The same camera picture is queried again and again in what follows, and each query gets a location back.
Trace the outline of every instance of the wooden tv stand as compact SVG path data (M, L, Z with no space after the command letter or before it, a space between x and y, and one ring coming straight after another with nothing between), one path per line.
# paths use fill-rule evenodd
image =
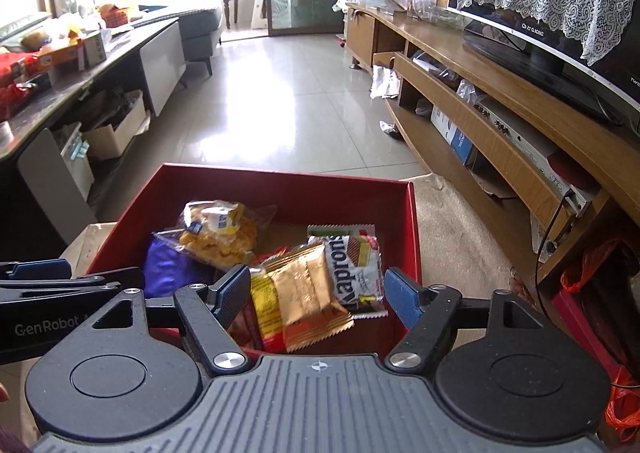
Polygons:
M387 106L404 139L428 172L442 175L462 193L492 232L532 295L536 255L531 247L529 212L547 227L558 208L559 196L510 140L503 137L476 109L454 91L413 63L411 56L423 50L493 96L545 134L573 157L601 185L600 192L580 218L563 209L550 235L571 230L558 249L541 264L538 279L558 279L564 266L580 256L598 233L631 218L640 224L640 141L625 131L610 130L577 110L516 76L509 70L467 48L464 33L423 22L406 14L390 16L350 4L346 48L354 63L370 71L373 64L393 61L402 77L401 91ZM478 185L453 149L427 118L414 113L421 96L438 106L478 151L489 160L518 195L497 202ZM558 288L546 281L543 297Z

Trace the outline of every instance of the gold snack wrapper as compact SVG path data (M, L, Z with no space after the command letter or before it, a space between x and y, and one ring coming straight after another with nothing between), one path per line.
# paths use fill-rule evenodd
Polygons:
M353 326L351 314L335 299L323 243L270 259L264 270L278 295L287 352Z

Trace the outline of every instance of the cabinet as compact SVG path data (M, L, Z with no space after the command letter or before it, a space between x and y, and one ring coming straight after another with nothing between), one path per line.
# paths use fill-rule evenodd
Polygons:
M347 47L351 55L365 68L371 68L374 50L376 20L361 11L349 9L347 20Z

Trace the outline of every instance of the tile floor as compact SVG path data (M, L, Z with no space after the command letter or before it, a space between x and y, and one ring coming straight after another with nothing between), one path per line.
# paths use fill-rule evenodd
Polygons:
M371 78L349 68L334 35L223 43L212 61L190 64L146 134L134 141L99 214L117 220L163 162L332 173L399 180L425 172L369 98Z

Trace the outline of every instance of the gray sofa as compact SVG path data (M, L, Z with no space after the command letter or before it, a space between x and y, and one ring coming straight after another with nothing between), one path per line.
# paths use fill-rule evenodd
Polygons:
M224 29L222 16L222 7L194 10L166 7L144 13L142 18L133 21L131 25L140 27L160 20L178 18L184 59L203 62L207 66L209 75L213 75L210 58L213 56L216 44L220 42L220 34Z

